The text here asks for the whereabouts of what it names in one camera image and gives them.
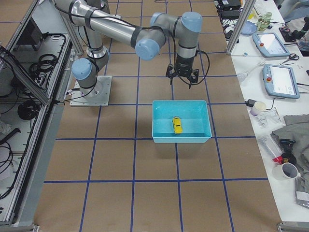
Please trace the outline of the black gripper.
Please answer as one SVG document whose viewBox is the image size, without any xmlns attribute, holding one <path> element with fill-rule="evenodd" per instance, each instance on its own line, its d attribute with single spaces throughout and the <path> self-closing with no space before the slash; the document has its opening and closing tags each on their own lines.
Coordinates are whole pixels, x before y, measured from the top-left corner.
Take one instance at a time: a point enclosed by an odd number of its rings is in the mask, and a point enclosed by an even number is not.
<svg viewBox="0 0 309 232">
<path fill-rule="evenodd" d="M 198 83 L 199 69 L 193 69 L 194 59 L 195 57 L 183 58 L 177 54 L 175 65 L 169 64 L 166 71 L 171 85 L 176 76 L 185 77 L 189 81 L 189 89 Z"/>
</svg>

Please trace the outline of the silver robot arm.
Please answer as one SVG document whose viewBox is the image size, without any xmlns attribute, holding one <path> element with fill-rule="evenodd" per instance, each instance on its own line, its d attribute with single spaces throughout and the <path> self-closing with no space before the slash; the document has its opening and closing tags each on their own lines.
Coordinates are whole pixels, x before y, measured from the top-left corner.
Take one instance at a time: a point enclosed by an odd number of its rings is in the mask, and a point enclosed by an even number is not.
<svg viewBox="0 0 309 232">
<path fill-rule="evenodd" d="M 185 12 L 182 16 L 154 13 L 149 27 L 133 25 L 109 13 L 107 5 L 95 0 L 56 0 L 55 8 L 73 25 L 83 27 L 88 39 L 88 56 L 100 59 L 106 48 L 101 35 L 105 35 L 135 49 L 140 59 L 152 60 L 165 45 L 168 37 L 174 43 L 174 64 L 169 64 L 166 77 L 179 77 L 189 87 L 198 85 L 199 70 L 193 68 L 198 54 L 198 36 L 202 16 L 197 12 Z"/>
</svg>

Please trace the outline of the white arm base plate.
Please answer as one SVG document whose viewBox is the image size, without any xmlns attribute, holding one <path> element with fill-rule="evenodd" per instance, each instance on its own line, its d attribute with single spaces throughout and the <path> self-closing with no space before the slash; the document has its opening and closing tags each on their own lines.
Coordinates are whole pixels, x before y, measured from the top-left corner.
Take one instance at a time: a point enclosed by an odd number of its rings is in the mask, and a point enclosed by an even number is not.
<svg viewBox="0 0 309 232">
<path fill-rule="evenodd" d="M 80 88 L 77 81 L 75 81 L 75 88 L 79 90 L 74 91 L 70 106 L 72 107 L 92 107 L 109 105 L 109 97 L 112 86 L 112 76 L 99 75 L 97 83 L 94 88 L 83 89 Z"/>
</svg>

